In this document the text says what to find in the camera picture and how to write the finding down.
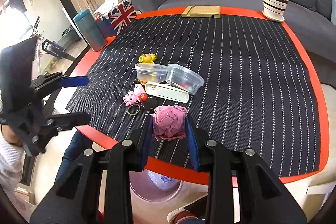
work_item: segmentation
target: union jack box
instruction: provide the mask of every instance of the union jack box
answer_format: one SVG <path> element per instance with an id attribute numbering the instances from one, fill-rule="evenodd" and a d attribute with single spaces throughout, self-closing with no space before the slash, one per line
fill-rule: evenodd
<path id="1" fill-rule="evenodd" d="M 108 13 L 97 16 L 95 20 L 105 37 L 114 37 L 125 30 L 136 17 L 131 0 L 123 0 Z"/>

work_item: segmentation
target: blue jeans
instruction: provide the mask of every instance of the blue jeans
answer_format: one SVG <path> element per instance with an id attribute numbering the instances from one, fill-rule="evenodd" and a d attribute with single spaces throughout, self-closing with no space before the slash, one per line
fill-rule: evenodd
<path id="1" fill-rule="evenodd" d="M 92 140 L 85 137 L 78 130 L 73 135 L 68 148 L 64 152 L 61 165 L 58 168 L 55 181 L 57 181 L 64 172 L 68 169 L 70 164 L 87 148 L 92 147 Z"/>
<path id="2" fill-rule="evenodd" d="M 182 222 L 182 224 L 204 224 L 205 220 L 202 219 L 188 219 Z"/>

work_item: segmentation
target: window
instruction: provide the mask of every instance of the window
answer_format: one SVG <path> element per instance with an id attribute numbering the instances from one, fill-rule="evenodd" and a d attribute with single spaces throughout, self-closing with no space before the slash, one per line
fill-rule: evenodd
<path id="1" fill-rule="evenodd" d="M 32 34 L 32 27 L 24 14 L 10 6 L 0 14 L 0 50 L 14 45 Z"/>

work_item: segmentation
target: clear plastic container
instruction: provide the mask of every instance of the clear plastic container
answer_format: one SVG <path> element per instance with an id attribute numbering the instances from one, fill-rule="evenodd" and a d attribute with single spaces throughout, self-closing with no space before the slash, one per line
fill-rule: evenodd
<path id="1" fill-rule="evenodd" d="M 166 78 L 168 67 L 159 64 L 136 64 L 134 69 L 136 70 L 136 76 L 139 81 L 162 83 Z"/>
<path id="2" fill-rule="evenodd" d="M 204 85 L 204 79 L 196 72 L 176 64 L 168 66 L 166 82 L 192 95 L 195 95 L 198 89 Z"/>

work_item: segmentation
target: potted cactus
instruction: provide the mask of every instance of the potted cactus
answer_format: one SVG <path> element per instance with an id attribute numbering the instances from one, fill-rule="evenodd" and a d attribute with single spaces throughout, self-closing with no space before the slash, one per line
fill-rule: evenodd
<path id="1" fill-rule="evenodd" d="M 264 10 L 262 13 L 267 18 L 274 21 L 284 21 L 283 14 L 286 10 L 288 0 L 263 0 Z"/>

